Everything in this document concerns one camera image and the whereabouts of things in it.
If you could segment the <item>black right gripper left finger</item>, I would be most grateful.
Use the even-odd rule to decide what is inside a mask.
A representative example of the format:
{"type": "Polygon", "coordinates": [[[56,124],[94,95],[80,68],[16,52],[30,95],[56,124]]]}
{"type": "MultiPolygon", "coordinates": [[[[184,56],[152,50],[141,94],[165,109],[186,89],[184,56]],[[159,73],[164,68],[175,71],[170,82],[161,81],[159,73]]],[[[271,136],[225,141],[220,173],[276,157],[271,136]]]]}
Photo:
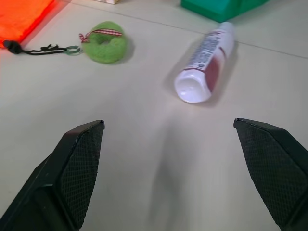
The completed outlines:
{"type": "Polygon", "coordinates": [[[2,231],[78,231],[95,186],[104,121],[66,132],[0,219],[2,231]]]}

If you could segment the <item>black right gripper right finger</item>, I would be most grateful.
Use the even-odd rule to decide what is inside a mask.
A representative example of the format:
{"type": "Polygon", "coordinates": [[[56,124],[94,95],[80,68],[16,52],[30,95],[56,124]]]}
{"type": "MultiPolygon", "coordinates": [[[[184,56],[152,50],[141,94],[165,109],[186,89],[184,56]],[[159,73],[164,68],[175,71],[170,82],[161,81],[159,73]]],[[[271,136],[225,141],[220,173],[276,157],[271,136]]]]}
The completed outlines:
{"type": "Polygon", "coordinates": [[[233,123],[251,179],[282,231],[308,229],[308,151],[285,129],[237,118],[233,123]]]}

